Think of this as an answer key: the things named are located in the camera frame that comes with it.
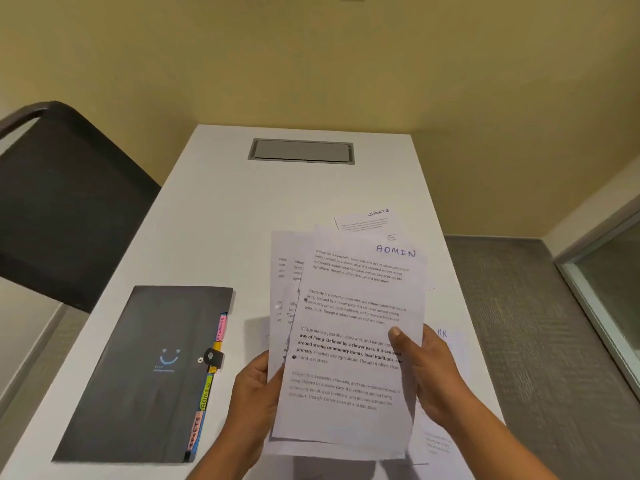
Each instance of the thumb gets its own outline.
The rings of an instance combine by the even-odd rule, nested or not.
[[[268,404],[276,405],[280,398],[280,389],[282,387],[282,378],[284,376],[284,365],[278,369],[274,377],[271,378],[263,391]]]
[[[412,365],[422,362],[422,349],[398,327],[389,330],[389,341],[396,352],[400,352]]]

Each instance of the yellow wall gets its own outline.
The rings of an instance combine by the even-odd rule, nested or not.
[[[197,123],[411,133],[445,232],[542,236],[640,153],[639,14],[640,0],[0,0],[0,93],[75,106],[160,182]]]

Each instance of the hand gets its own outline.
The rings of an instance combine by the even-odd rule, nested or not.
[[[236,375],[225,424],[190,479],[241,479],[258,461],[276,418],[284,374],[282,366],[267,382],[268,362],[265,351]]]
[[[454,414],[454,404],[464,397],[473,397],[460,377],[447,343],[428,325],[422,326],[421,347],[398,327],[389,330],[389,341],[395,352],[401,353],[412,365],[422,409],[446,429]]]

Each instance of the smiley face logo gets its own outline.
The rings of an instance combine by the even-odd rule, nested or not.
[[[162,349],[162,355],[160,355],[160,362],[164,365],[171,365],[172,363],[174,363],[176,360],[178,360],[178,354],[180,354],[180,349],[176,349],[175,350],[175,357],[173,360],[166,360],[164,358],[164,354],[166,353],[166,349]]]

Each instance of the right hand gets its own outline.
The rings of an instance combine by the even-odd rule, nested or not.
[[[473,393],[460,376],[447,343],[428,325],[422,326],[422,346],[418,346],[398,327],[389,330],[389,341],[396,353],[412,365],[418,382],[418,400],[434,422],[447,429],[454,407]]]

